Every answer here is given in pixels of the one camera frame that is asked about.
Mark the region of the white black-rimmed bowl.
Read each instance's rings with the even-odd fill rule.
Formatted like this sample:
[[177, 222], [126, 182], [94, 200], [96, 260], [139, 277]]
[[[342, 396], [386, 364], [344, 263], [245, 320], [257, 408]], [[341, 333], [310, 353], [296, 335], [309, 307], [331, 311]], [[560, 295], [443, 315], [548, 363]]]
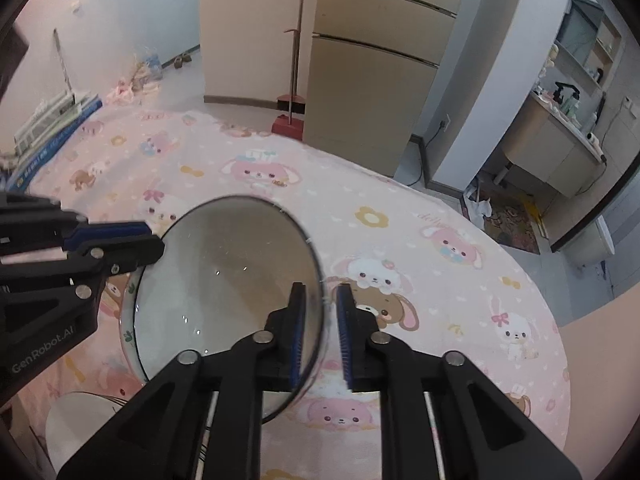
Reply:
[[326, 291], [309, 235], [270, 200], [231, 195], [190, 210], [162, 241], [160, 260], [131, 274], [122, 294], [122, 350], [142, 382], [183, 350], [210, 356], [263, 330], [293, 285], [304, 285], [299, 370], [262, 401], [264, 419], [274, 419], [314, 380], [326, 340]]

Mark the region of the blue book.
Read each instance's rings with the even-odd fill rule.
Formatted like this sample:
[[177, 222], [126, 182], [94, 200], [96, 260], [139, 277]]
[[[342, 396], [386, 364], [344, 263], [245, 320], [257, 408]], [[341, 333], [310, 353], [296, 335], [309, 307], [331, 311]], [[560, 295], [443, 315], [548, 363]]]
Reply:
[[25, 192], [37, 172], [58, 154], [79, 127], [102, 106], [103, 102], [98, 96], [89, 100], [87, 104], [80, 104], [78, 112], [73, 112], [71, 118], [63, 119], [62, 125], [54, 126], [51, 133], [45, 134], [36, 142], [6, 178], [2, 190]]

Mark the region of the white plate behind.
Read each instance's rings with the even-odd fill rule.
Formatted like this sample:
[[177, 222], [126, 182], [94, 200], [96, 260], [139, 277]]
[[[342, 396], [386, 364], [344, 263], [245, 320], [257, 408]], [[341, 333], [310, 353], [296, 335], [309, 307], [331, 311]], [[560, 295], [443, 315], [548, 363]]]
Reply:
[[126, 400], [71, 392], [51, 405], [46, 419], [47, 453], [58, 474], [63, 465], [125, 404]]

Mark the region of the stack of papers and books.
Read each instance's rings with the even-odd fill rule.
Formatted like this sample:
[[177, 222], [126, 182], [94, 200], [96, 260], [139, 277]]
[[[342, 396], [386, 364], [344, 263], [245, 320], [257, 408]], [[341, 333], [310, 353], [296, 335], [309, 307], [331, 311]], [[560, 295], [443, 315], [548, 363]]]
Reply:
[[65, 90], [49, 101], [41, 102], [32, 117], [14, 134], [15, 154], [24, 155], [48, 136], [70, 125], [98, 99], [96, 93]]

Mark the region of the pink cartoon tablecloth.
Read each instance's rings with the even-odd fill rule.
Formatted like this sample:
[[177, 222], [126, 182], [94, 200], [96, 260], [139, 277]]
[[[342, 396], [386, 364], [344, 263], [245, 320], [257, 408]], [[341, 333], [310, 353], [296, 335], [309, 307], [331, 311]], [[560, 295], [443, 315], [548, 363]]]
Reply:
[[[348, 281], [358, 307], [412, 348], [466, 354], [562, 450], [570, 380], [554, 317], [538, 287], [484, 232], [420, 192], [299, 142], [242, 131], [199, 112], [108, 106], [94, 113], [29, 189], [93, 221], [144, 220], [162, 235], [218, 196], [269, 198], [304, 227], [326, 284]], [[130, 399], [143, 356], [186, 342], [213, 353], [215, 322], [178, 303], [160, 307], [152, 332], [120, 315], [128, 276], [105, 287], [98, 331], [18, 395], [40, 441], [60, 396], [90, 392]], [[264, 427], [261, 479], [381, 479], [378, 397], [351, 394], [331, 339], [316, 383]]]

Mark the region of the patterned floor mat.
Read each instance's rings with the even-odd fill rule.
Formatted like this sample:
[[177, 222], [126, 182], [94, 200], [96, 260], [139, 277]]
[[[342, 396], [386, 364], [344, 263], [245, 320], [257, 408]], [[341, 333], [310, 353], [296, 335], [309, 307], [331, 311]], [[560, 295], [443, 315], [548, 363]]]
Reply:
[[482, 228], [498, 244], [539, 255], [534, 225], [525, 205], [517, 198], [494, 188], [474, 188], [470, 199], [484, 207]]

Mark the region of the white trash bin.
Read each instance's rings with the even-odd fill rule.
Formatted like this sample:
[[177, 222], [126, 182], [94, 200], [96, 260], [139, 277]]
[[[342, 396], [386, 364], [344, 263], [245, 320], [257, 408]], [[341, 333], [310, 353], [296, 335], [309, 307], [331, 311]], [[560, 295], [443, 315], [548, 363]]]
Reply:
[[567, 261], [576, 268], [592, 266], [615, 255], [615, 245], [605, 218], [589, 223], [562, 249]]

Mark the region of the red broom and dustpan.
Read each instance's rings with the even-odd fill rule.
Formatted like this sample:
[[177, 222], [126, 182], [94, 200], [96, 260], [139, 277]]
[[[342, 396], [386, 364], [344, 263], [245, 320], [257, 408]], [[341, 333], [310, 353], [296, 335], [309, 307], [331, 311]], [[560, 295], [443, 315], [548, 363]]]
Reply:
[[288, 85], [288, 93], [282, 94], [277, 98], [277, 110], [280, 115], [274, 120], [271, 127], [272, 133], [286, 136], [296, 141], [303, 141], [304, 121], [303, 119], [295, 118], [294, 115], [303, 113], [306, 107], [305, 99], [297, 92], [304, 4], [305, 0], [298, 0], [296, 25], [285, 31], [286, 34], [292, 35], [290, 84]]

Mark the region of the bathroom vanity cabinet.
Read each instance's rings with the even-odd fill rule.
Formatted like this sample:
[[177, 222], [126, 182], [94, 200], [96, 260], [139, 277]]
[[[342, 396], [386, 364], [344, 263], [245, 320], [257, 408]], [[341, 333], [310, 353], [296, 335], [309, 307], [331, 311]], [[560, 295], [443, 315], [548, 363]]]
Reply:
[[585, 135], [548, 100], [529, 93], [500, 142], [506, 159], [566, 198], [587, 188], [604, 168]]

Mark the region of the beige refrigerator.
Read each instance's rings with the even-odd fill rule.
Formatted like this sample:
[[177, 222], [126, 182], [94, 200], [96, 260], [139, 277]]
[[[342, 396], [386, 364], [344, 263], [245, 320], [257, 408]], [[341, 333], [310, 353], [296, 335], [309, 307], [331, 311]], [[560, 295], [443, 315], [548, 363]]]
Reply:
[[317, 0], [304, 141], [392, 176], [461, 0]]

